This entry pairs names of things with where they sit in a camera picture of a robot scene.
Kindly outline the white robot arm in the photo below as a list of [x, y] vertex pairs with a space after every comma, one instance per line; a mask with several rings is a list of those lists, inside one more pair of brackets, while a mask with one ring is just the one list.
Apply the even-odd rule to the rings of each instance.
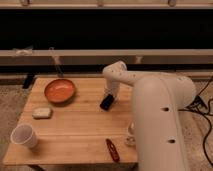
[[165, 72], [129, 71], [118, 61], [106, 66], [105, 94], [132, 87], [132, 114], [138, 171], [190, 171], [178, 111], [195, 99], [193, 81]]

